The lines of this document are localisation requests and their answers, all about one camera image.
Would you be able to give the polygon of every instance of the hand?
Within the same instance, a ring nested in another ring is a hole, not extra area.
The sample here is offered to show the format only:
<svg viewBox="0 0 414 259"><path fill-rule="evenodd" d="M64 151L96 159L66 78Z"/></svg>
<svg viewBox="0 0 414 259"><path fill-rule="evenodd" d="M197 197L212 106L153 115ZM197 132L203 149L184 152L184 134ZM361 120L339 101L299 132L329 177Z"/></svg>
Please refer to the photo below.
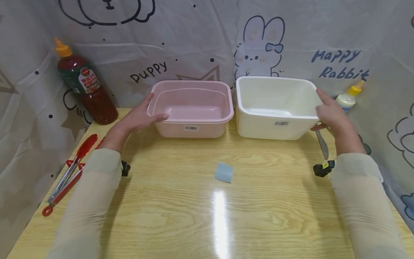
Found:
<svg viewBox="0 0 414 259"><path fill-rule="evenodd" d="M144 129L153 123L166 120L168 118L168 114L156 114L154 116L149 116L147 114L147 107L153 96L154 93L147 95L139 105L134 107L118 122L117 126L131 134L134 131Z"/></svg>
<svg viewBox="0 0 414 259"><path fill-rule="evenodd" d="M108 131L99 148L108 148L122 153L125 143L131 133L140 131L153 123L167 119L168 114L157 114L154 116L149 116L147 114L147 107L153 96L153 93L147 95L138 106L133 108L125 117L115 124L115 126Z"/></svg>
<svg viewBox="0 0 414 259"><path fill-rule="evenodd" d="M332 128L335 132L351 124L344 110L337 102L324 93L321 89L316 89L316 93L322 100L323 104L316 107L316 114L322 121L322 124L316 125L310 130L317 131L326 127Z"/></svg>

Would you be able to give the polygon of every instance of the rabbit bow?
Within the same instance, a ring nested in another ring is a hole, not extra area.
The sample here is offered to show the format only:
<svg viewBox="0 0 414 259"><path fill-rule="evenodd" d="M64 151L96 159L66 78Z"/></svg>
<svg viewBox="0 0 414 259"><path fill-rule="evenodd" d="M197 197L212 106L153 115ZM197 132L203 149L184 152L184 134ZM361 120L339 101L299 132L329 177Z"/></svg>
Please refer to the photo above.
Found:
<svg viewBox="0 0 414 259"><path fill-rule="evenodd" d="M272 44L272 43L266 44L266 51L275 51L276 53L280 54L282 50L283 50L282 44Z"/></svg>

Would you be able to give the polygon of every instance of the sauce bottle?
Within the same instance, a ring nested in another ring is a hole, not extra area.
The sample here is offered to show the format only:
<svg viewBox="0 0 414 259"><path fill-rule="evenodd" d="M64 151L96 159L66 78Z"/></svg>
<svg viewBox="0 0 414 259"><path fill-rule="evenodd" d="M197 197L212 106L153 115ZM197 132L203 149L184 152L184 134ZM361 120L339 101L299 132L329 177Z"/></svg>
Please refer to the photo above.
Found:
<svg viewBox="0 0 414 259"><path fill-rule="evenodd" d="M76 93L97 123L105 125L114 122L118 118L118 111L91 64L85 58L73 54L69 46L63 45L58 38L55 38L55 42L56 52L60 56L58 71L66 85Z"/></svg>
<svg viewBox="0 0 414 259"><path fill-rule="evenodd" d="M357 85L349 88L345 94L340 94L335 99L335 101L337 101L345 113L348 112L349 109L351 109L356 104L355 97L361 93L363 83L364 81L360 81Z"/></svg>

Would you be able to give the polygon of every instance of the bottle label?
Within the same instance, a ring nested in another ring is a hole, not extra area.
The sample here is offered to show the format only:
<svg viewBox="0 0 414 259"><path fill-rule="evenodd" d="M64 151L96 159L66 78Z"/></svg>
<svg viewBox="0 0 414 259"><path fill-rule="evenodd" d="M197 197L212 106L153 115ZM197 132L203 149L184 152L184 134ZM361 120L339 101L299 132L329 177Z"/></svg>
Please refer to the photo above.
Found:
<svg viewBox="0 0 414 259"><path fill-rule="evenodd" d="M344 107L340 104L339 104L339 106L344 110L345 113L347 113L349 111L349 109L351 108L351 107Z"/></svg>
<svg viewBox="0 0 414 259"><path fill-rule="evenodd" d="M66 84L75 93L91 94L101 87L94 71L87 66L73 70L59 70L59 72Z"/></svg>
<svg viewBox="0 0 414 259"><path fill-rule="evenodd" d="M94 71L89 68L81 68L78 80L87 94L96 92L101 87Z"/></svg>

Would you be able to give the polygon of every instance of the red sauce bottle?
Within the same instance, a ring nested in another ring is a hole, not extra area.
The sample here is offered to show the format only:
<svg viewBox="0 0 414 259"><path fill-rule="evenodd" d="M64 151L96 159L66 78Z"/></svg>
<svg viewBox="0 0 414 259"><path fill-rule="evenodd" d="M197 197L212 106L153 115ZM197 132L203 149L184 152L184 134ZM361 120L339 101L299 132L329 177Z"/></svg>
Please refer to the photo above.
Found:
<svg viewBox="0 0 414 259"><path fill-rule="evenodd" d="M56 52L60 56L58 70L66 85L77 94L97 123L104 125L114 122L118 118L118 111L91 64L85 58L73 54L58 38L55 41Z"/></svg>

